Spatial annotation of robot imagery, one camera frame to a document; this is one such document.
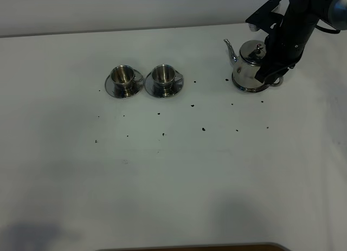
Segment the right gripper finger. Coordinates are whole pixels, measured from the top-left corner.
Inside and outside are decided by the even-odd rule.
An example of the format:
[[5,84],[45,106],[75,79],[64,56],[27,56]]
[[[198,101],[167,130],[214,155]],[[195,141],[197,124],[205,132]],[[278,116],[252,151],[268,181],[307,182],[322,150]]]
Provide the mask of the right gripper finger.
[[276,63],[266,61],[257,71],[255,79],[259,82],[275,82],[278,78],[278,71],[279,67]]

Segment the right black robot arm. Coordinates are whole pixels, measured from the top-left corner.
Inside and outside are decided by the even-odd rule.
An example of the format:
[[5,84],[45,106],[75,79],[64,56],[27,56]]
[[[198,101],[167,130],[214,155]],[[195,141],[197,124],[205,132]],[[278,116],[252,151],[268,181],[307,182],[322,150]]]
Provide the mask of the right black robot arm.
[[269,0],[246,19],[246,23],[265,31],[266,55],[255,78],[274,82],[300,61],[304,48],[323,21],[337,34],[346,30],[346,0]]

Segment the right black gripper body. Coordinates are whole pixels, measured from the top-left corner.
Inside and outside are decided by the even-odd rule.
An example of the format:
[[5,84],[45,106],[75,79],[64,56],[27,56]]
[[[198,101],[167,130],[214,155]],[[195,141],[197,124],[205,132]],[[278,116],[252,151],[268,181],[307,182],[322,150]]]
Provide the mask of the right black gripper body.
[[280,72],[293,67],[301,59],[319,20],[309,11],[295,11],[292,5],[281,15],[275,11],[280,2],[269,0],[246,19],[246,23],[268,34],[260,72]]

